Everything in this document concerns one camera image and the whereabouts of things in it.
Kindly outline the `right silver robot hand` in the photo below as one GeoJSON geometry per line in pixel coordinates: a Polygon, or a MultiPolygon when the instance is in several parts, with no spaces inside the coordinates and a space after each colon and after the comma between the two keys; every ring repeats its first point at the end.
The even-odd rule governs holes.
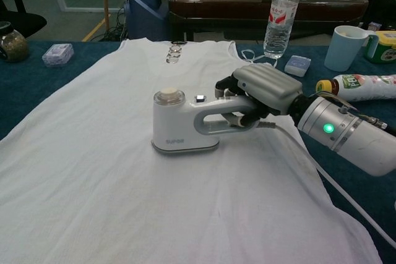
{"type": "Polygon", "coordinates": [[[242,96],[253,102],[254,109],[237,120],[237,126],[246,127],[269,114],[287,115],[295,99],[303,96],[303,86],[268,64],[250,64],[216,83],[215,97],[224,96],[242,96]]]}

